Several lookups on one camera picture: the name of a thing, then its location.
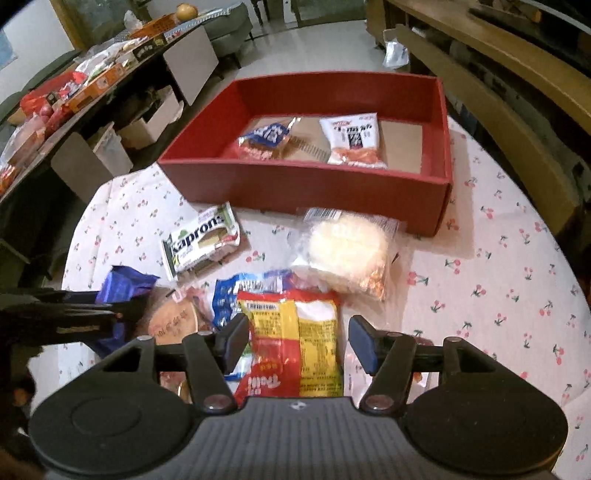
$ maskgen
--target cardboard box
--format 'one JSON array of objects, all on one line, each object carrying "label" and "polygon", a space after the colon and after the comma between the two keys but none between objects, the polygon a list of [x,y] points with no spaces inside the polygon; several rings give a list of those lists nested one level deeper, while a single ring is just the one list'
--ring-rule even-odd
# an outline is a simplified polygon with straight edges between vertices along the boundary
[{"label": "cardboard box", "polygon": [[111,88],[124,74],[124,68],[116,63],[111,68],[101,73],[87,86],[81,88],[66,102],[66,105],[69,106],[74,113],[82,110],[85,106]]},{"label": "cardboard box", "polygon": [[[262,118],[314,120],[370,112],[381,121],[388,170],[328,165],[299,154],[253,161],[230,153],[236,138]],[[234,207],[286,213],[308,207],[374,213],[402,220],[408,232],[424,236],[437,232],[453,183],[441,82],[403,73],[317,72],[235,80],[188,124],[158,163],[189,202],[230,201]]]},{"label": "cardboard box", "polygon": [[161,33],[154,38],[150,38],[141,45],[138,45],[132,50],[132,52],[138,61],[142,61],[154,55],[154,53],[156,53],[161,47],[164,47],[165,45],[166,38],[164,37],[164,34]]},{"label": "cardboard box", "polygon": [[166,126],[172,123],[180,109],[178,100],[171,86],[158,91],[162,103],[148,120],[138,118],[117,133],[125,148],[144,148],[158,140]]}]

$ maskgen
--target clear plastic bag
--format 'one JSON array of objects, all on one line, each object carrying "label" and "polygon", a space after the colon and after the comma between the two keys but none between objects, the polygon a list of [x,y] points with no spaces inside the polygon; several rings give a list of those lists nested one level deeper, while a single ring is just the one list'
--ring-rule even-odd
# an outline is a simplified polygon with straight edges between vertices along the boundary
[{"label": "clear plastic bag", "polygon": [[18,127],[13,133],[2,155],[0,166],[12,165],[26,168],[37,155],[45,141],[46,126],[36,113]]},{"label": "clear plastic bag", "polygon": [[291,269],[321,288],[383,300],[399,228],[399,221],[379,215],[312,208],[295,241]]},{"label": "clear plastic bag", "polygon": [[408,49],[396,38],[386,42],[386,56],[383,65],[392,70],[408,65]]},{"label": "clear plastic bag", "polygon": [[[204,314],[205,298],[205,291],[192,282],[156,300],[145,315],[149,318],[148,334],[155,338],[157,345],[170,345],[181,343],[191,333],[211,331],[212,325]],[[160,384],[191,403],[184,372],[162,372]]]}]

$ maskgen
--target red cardboard box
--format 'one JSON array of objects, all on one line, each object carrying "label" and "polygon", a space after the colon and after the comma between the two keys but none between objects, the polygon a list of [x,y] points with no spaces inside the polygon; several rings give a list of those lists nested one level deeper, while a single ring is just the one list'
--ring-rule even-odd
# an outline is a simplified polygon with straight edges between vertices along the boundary
[{"label": "red cardboard box", "polygon": [[[231,158],[237,137],[266,118],[370,112],[381,122],[382,145],[392,157],[389,170],[328,165],[297,154],[267,161]],[[306,125],[311,141],[322,141],[314,137],[311,120]],[[437,232],[452,189],[441,82],[411,74],[318,72],[236,80],[158,162],[189,202],[230,201],[287,213],[307,207],[376,213],[403,220],[409,233],[424,236]]]}]

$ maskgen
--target white box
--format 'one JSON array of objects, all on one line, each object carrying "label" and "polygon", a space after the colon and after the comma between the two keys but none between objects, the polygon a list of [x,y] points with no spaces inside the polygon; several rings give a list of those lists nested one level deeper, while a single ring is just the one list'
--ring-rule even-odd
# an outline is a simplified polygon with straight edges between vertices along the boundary
[{"label": "white box", "polygon": [[125,148],[144,148],[152,145],[158,140],[166,126],[174,122],[182,106],[174,95],[171,86],[164,87],[158,91],[162,100],[160,108],[147,122],[140,118],[123,127],[117,133],[121,137],[121,143]]}]

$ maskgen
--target red and yellow package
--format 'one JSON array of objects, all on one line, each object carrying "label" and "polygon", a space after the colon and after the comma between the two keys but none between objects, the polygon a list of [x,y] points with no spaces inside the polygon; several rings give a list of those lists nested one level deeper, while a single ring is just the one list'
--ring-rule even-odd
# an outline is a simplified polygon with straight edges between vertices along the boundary
[{"label": "red and yellow package", "polygon": [[337,297],[333,292],[240,291],[251,328],[252,368],[235,397],[338,397]]}]

